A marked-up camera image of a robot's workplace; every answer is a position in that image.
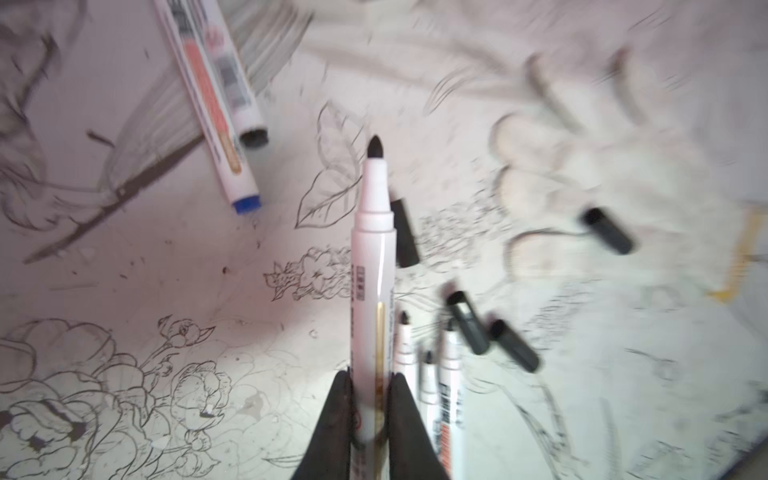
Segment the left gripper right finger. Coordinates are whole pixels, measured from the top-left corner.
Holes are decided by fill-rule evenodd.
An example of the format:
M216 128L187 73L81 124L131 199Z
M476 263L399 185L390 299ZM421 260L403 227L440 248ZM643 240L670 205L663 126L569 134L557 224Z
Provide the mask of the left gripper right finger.
M391 479L449 479L434 452L407 381L400 373L390 380L386 420Z

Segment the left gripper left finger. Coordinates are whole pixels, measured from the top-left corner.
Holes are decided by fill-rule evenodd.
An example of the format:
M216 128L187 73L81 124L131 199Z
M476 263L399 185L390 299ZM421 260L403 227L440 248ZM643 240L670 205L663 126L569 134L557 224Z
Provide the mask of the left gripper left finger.
M299 479L348 480L353 437L352 382L339 371L331 384L309 445L292 475Z

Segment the black cap top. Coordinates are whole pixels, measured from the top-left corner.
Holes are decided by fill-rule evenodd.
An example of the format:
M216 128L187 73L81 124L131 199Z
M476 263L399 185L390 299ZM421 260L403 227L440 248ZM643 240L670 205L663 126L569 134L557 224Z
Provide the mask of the black cap top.
M410 225L406 205L402 199L390 202L394 214L394 227L397 232L396 259L398 266L409 268L420 263L420 256L415 237Z

